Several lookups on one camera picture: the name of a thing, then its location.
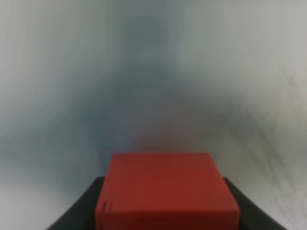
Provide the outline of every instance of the white surface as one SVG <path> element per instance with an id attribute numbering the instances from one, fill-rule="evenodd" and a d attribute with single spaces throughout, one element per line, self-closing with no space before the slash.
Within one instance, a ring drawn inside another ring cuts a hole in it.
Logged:
<path id="1" fill-rule="evenodd" d="M 116 1 L 0 1 L 0 229 L 47 227 L 139 137 L 210 151 L 272 217 L 306 228 L 307 3 L 169 3 L 180 74 L 121 83 Z M 159 18 L 155 5 L 125 10 Z"/>

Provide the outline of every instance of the gray background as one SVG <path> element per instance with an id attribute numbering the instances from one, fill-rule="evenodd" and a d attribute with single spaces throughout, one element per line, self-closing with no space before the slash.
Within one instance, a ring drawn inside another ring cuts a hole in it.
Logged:
<path id="1" fill-rule="evenodd" d="M 44 229 L 126 151 L 208 151 L 307 226 L 307 3 L 0 1 L 0 229 Z"/>

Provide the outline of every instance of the blurry background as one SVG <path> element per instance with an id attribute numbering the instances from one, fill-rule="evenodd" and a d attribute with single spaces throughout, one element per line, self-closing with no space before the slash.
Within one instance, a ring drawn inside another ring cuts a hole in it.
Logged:
<path id="1" fill-rule="evenodd" d="M 307 226 L 307 3 L 0 1 L 0 229 L 45 229 L 114 152 L 207 151 Z"/>

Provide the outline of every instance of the red cube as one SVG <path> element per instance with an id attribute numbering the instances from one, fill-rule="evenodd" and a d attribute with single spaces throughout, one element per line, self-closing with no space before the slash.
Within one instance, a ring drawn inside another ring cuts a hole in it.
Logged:
<path id="1" fill-rule="evenodd" d="M 239 216 L 205 153 L 115 154 L 95 212 L 97 230 L 237 230 Z"/>

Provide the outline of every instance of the red box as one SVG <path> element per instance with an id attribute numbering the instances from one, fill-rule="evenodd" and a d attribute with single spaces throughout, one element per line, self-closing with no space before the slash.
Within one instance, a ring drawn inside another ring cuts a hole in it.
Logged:
<path id="1" fill-rule="evenodd" d="M 115 154 L 95 212 L 97 230 L 237 230 L 239 216 L 205 153 Z"/>

